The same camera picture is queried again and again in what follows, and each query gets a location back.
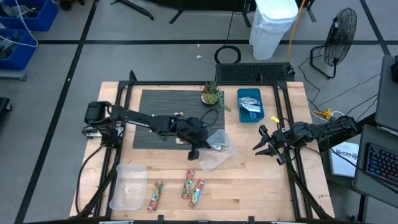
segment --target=yellow cable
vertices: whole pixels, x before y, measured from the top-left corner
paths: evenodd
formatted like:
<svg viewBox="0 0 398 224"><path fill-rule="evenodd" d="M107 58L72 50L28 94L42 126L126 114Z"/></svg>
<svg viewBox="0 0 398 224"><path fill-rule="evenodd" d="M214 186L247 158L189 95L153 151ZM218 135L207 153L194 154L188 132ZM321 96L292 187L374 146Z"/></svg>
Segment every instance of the yellow cable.
<svg viewBox="0 0 398 224"><path fill-rule="evenodd" d="M294 36L294 32L295 32L295 30L296 30L296 25L297 25L297 23L298 23L298 21L299 21L300 15L301 15L301 11L303 10L304 3L305 3L305 0L303 0L303 1L301 2L300 10L298 11L296 21L294 22L294 25L293 25L292 35L290 35L289 52L288 52L288 54L287 54L287 62L290 62L290 55L292 54L292 41L293 41L293 36Z"/></svg>

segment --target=black fan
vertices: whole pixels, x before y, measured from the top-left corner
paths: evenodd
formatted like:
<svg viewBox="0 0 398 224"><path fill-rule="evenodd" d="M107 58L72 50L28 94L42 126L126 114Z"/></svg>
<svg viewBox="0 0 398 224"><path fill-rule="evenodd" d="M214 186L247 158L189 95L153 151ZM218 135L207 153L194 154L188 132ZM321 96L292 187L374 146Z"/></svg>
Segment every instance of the black fan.
<svg viewBox="0 0 398 224"><path fill-rule="evenodd" d="M355 11L350 8L341 10L333 19L326 43L322 46L314 47L311 50L310 65L318 70L322 75L326 76L327 79L334 78L336 76L336 66L344 60L351 44L353 43L355 30ZM332 77L328 76L312 63L313 51L322 47L325 47L325 53L323 54L325 62L330 66L334 66Z"/></svg>

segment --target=succulent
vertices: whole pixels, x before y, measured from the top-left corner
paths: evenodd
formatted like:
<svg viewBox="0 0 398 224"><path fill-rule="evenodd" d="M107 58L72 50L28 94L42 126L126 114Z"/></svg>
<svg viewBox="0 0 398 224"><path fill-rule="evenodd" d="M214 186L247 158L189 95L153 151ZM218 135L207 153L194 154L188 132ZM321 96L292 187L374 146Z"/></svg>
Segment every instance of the succulent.
<svg viewBox="0 0 398 224"><path fill-rule="evenodd" d="M206 82L206 86L203 89L204 93L210 93L210 94L216 94L220 91L218 88L218 82L217 81L212 81L210 83Z"/></svg>
<svg viewBox="0 0 398 224"><path fill-rule="evenodd" d="M217 96L218 104L220 105L220 107L222 107L224 110L226 110L228 112L231 112L231 109L224 104L224 94L219 91L216 94L216 96Z"/></svg>
<svg viewBox="0 0 398 224"><path fill-rule="evenodd" d="M206 93L203 99L209 104L215 104L217 102L217 96L211 93Z"/></svg>

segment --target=blue container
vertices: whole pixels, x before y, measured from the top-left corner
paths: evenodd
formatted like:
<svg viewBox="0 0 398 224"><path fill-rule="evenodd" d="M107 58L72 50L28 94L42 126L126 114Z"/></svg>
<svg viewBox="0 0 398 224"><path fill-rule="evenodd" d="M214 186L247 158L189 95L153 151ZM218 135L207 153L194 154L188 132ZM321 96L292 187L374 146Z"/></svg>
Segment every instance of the blue container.
<svg viewBox="0 0 398 224"><path fill-rule="evenodd" d="M250 96L256 100L259 100L261 102L261 113L257 114L256 119L252 119L250 117L249 112L244 109L239 107L239 98L242 97L247 97ZM262 100L261 100L261 92L257 88L249 88L249 89L238 89L238 108L239 108L239 120L242 123L253 123L253 122L259 122L262 118L264 118L264 108L262 107Z"/></svg>
<svg viewBox="0 0 398 224"><path fill-rule="evenodd" d="M18 32L21 35L20 43L35 45L36 42L27 33L26 30L19 29L0 29L0 35L2 36L12 36L14 32ZM16 45L14 50L8 58L0 58L0 69L13 69L13 70L23 70L26 68L30 58L35 52L35 47Z"/></svg>
<svg viewBox="0 0 398 224"><path fill-rule="evenodd" d="M3 3L10 7L17 5L15 0L3 0ZM18 0L18 4L26 5L29 8L40 7L35 18L24 18L30 31L48 31L58 13L57 7L51 0ZM0 17L0 22L9 29L25 29L20 18Z"/></svg>

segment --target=keyboard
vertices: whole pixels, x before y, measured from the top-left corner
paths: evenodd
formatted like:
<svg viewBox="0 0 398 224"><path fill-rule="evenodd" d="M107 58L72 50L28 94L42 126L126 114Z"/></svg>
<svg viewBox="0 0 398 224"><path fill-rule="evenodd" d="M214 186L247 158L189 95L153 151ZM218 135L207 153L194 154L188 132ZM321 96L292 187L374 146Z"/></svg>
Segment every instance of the keyboard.
<svg viewBox="0 0 398 224"><path fill-rule="evenodd" d="M398 152L370 144L366 172L398 187Z"/></svg>
<svg viewBox="0 0 398 224"><path fill-rule="evenodd" d="M235 63L217 64L216 77L218 81L257 81L261 74L263 81L293 81L287 77L289 63Z"/></svg>

